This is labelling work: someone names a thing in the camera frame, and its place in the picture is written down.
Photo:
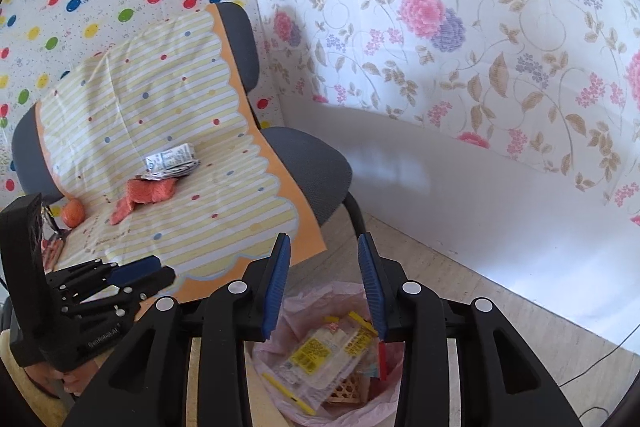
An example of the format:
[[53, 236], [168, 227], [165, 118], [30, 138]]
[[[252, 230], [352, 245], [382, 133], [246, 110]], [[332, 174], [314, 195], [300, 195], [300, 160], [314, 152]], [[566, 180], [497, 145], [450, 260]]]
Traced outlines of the person's left hand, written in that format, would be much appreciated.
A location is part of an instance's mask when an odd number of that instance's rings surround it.
[[24, 367], [23, 371], [38, 389], [49, 395], [56, 395], [53, 384], [57, 381], [66, 393], [79, 397], [99, 372], [104, 361], [104, 357], [97, 357], [69, 372], [60, 372], [47, 362], [40, 362]]

